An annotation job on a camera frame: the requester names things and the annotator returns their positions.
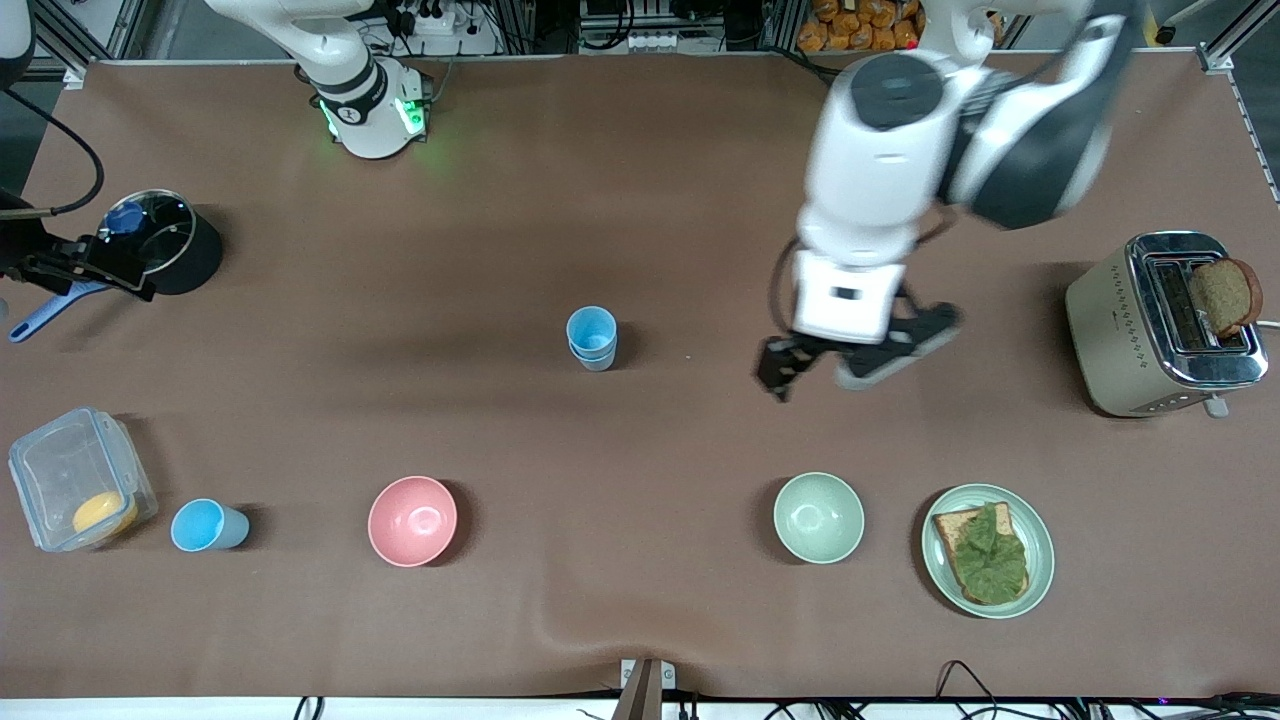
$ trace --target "blue cup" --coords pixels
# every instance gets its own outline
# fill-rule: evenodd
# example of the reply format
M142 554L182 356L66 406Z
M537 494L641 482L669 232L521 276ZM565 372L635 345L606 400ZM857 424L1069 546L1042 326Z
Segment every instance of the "blue cup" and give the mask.
M169 527L169 537L178 550L201 552L227 550L244 542L248 518L216 500L192 500L182 506Z
M603 360L618 347L618 323L604 307L588 305L568 316L568 347L579 360Z
M577 350L573 350L572 347L570 347L570 351L573 352L573 357L577 357L577 361L581 363L584 368L591 370L593 373L600 373L608 370L609 365L613 365L613 356L618 351L618 345L614 342L613 347L609 348L608 355L595 360L588 360L586 357L582 357L581 355L577 354Z

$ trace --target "toast in toaster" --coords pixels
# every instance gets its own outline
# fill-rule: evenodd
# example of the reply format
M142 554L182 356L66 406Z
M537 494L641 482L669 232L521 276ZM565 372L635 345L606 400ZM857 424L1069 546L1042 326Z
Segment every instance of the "toast in toaster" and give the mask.
M1220 338L1240 332L1262 313L1262 286L1253 268L1224 258L1192 272L1192 300Z

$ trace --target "table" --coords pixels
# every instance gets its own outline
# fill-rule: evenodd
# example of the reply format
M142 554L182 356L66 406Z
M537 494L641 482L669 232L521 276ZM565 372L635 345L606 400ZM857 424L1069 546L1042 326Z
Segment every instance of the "table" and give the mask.
M776 58L461 63L430 141L367 163L325 140L288 67L95 65L58 115L106 188L49 227L168 187L228 256L198 292L97 295L0 351L0 442L109 411L161 505L109 548L46 555L0 489L0 694L566 693L639 655L718 696L932 694L954 657L1005 696L1274 689L1280 386L1233 395L1222 421L1102 418L1062 310L1153 229L1207 231L1280 283L1228 79L1138 55L1074 213L964 219L913 258L916 293L966 311L955 341L858 395L827 360L778 405L751 374L823 92ZM26 197L88 178L51 133ZM42 300L3 291L14 318ZM591 302L625 323L616 372L564 348ZM835 566L788 559L768 520L814 469L869 518ZM408 474L460 500L436 566L394 569L365 536ZM979 480L1055 539L1053 588L1016 620L961 615L918 560L932 498ZM248 507L247 548L170 546L201 496Z

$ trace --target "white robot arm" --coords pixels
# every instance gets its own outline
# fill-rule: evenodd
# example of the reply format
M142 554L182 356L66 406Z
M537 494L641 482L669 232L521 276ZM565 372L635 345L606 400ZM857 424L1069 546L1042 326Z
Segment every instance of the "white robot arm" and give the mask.
M387 158L425 137L430 82L398 60L374 58L356 26L343 19L372 0L206 1L298 61L320 95L330 132L352 154Z
M980 12L973 0L950 14L946 6L927 4L920 49L855 63L827 95L796 220L795 315L787 337L763 343L756 366L778 400L822 352L841 354L837 382L858 389L954 336L954 306L916 307L902 287L904 260L934 200L1024 228L1073 208L1097 177L1106 115L1139 40L1135 0L1096 0L1080 13L1053 83L973 64L989 45L959 58L925 49L937 15L969 27L972 10ZM909 316L895 316L899 300Z
M27 0L0 0L0 90L18 82L35 51Z

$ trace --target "pink bowl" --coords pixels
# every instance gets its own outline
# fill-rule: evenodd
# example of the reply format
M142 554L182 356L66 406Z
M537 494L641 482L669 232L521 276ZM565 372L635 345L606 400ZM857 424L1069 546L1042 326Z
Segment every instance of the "pink bowl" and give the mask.
M369 510L369 542L397 568L435 560L458 529L458 507L439 480L401 478L387 486Z

